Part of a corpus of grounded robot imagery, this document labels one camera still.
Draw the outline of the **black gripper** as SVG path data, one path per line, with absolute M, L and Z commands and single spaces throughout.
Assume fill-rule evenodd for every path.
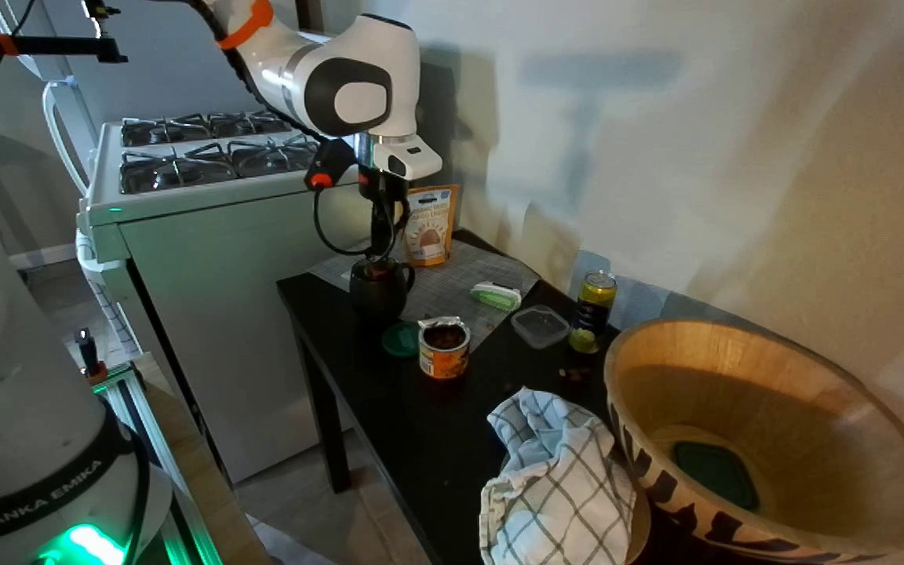
M 357 195 L 371 200 L 371 258 L 388 259 L 394 236 L 408 227 L 408 182 L 371 165 L 357 170 Z

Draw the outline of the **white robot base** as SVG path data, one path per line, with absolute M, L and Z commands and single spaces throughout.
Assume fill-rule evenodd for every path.
M 0 565 L 134 565 L 168 486 L 0 249 Z

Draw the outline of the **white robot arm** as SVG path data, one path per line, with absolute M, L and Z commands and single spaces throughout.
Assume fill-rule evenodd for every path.
M 246 87 L 318 137 L 310 191 L 357 170 L 371 200 L 364 258 L 385 258 L 408 222 L 405 184 L 443 170 L 418 132 L 422 47 L 405 22 L 361 12 L 342 33 L 288 28 L 273 0 L 185 0 L 214 31 Z

